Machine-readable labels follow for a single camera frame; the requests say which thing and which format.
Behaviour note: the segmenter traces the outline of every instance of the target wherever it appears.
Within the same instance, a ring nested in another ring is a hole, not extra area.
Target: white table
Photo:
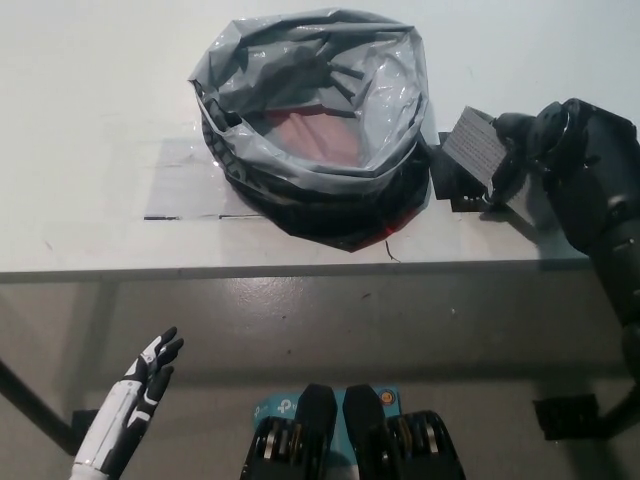
[[[322,7],[311,1],[304,8]],[[577,96],[640,122],[640,4],[357,0],[418,27],[437,127],[465,105],[537,113]],[[243,16],[278,0],[4,2],[0,6],[0,281],[372,273],[580,258],[433,200],[384,243],[345,253],[264,219],[145,222],[163,142],[201,143],[186,78]]]

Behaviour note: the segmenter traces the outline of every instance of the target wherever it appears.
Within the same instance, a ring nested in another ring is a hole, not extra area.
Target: trash bin
[[[423,204],[429,98],[414,27],[341,9],[236,20],[190,82],[227,180],[289,234],[353,251]]]

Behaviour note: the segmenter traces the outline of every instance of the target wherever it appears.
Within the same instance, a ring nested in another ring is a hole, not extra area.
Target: gray floor
[[[591,272],[0,287],[0,355],[59,412],[96,407],[151,337],[186,339],[125,478],[238,478],[252,406],[310,381],[399,386],[444,417],[469,479],[640,478],[640,427],[549,443],[531,401],[629,386]],[[0,479],[71,461],[0,399]]]

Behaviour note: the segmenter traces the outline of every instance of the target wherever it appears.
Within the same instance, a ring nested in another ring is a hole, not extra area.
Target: white robotic hand
[[[70,480],[120,478],[162,399],[183,339],[173,327],[157,337],[116,383],[80,446]]]

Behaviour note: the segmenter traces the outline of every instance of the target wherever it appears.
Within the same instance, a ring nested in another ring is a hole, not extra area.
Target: table leg
[[[69,455],[75,455],[82,435],[34,393],[0,359],[0,394]]]

